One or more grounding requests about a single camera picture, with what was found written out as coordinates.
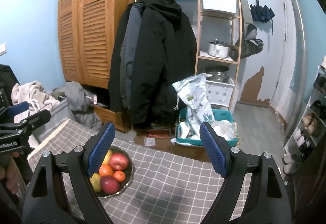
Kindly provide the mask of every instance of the navy umbrella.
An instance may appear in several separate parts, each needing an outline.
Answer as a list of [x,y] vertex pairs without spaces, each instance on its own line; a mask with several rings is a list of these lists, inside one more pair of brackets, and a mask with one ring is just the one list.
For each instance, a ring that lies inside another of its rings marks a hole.
[[269,20],[272,21],[272,32],[274,35],[274,24],[273,24],[273,18],[275,17],[274,12],[271,8],[268,8],[268,6],[262,7],[259,5],[259,0],[256,0],[256,5],[252,6],[250,5],[250,12],[252,16],[253,21],[261,21],[264,23],[267,23]]

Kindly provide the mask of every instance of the checkered tablecloth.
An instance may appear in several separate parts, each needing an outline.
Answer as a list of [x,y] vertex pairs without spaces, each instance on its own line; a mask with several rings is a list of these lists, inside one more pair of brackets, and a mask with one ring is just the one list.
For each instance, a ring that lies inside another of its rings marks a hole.
[[[84,145],[95,132],[69,120],[56,135],[37,149],[29,164],[34,170],[43,151],[53,154],[69,152]],[[198,224],[205,217],[221,188],[223,178],[210,163],[200,162],[167,152],[115,139],[113,145],[125,150],[135,166],[131,185],[125,192],[100,198],[115,224]],[[64,173],[67,196],[73,213],[82,218],[69,175]],[[231,219],[241,215],[250,184],[246,175]]]

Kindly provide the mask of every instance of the cardboard box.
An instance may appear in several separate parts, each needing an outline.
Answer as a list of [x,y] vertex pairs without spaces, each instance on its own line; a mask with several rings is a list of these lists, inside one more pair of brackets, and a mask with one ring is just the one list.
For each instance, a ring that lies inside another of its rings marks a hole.
[[[148,137],[148,134],[163,136],[161,138]],[[148,129],[137,130],[134,141],[138,145],[151,147],[165,152],[171,151],[171,131],[170,129]]]
[[171,146],[171,153],[185,158],[211,163],[204,147],[174,144]]

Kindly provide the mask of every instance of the plastic basket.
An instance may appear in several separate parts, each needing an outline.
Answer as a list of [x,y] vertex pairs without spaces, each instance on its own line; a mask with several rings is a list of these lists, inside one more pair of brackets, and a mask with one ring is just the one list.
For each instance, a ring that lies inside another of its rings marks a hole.
[[[177,142],[189,143],[189,144],[192,144],[192,145],[195,145],[195,146],[203,146],[203,143],[202,143],[201,140],[182,139],[182,138],[178,137],[178,135],[180,135],[180,120],[186,118],[186,113],[187,113],[187,108],[184,108],[184,109],[182,109],[180,111],[180,114],[179,114],[179,123],[178,123],[177,133],[176,133]],[[213,109],[213,114],[214,114],[214,118],[215,118],[216,121],[228,120],[230,123],[234,122],[232,114],[231,114],[230,111]],[[227,140],[227,143],[230,145],[230,147],[235,147],[238,142],[239,142],[239,138],[232,139],[232,140]]]

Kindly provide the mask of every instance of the louvered door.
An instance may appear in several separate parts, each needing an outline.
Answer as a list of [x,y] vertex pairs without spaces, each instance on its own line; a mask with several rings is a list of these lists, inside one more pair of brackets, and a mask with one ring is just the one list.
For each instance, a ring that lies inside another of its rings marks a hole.
[[84,83],[79,57],[78,0],[59,0],[58,37],[64,77],[68,81]]
[[107,88],[108,44],[105,23],[106,0],[80,0],[79,48],[84,80],[88,85]]

